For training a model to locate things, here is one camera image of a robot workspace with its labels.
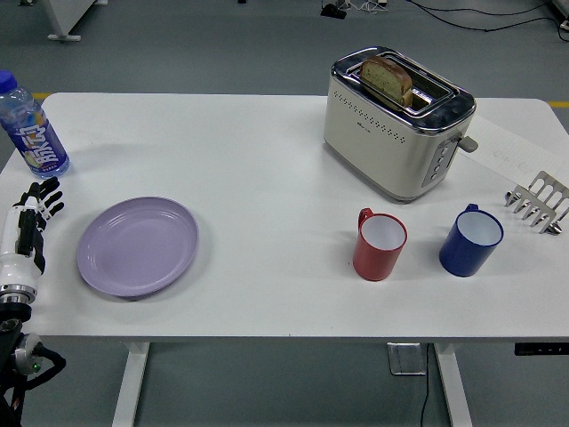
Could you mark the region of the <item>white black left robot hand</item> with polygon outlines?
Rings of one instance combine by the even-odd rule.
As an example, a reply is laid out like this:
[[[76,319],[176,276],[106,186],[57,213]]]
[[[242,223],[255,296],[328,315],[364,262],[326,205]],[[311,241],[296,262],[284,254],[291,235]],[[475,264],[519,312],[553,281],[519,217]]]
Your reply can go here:
[[[1,289],[36,291],[44,274],[44,231],[47,222],[64,203],[56,177],[34,181],[20,200],[9,208],[1,237]]]

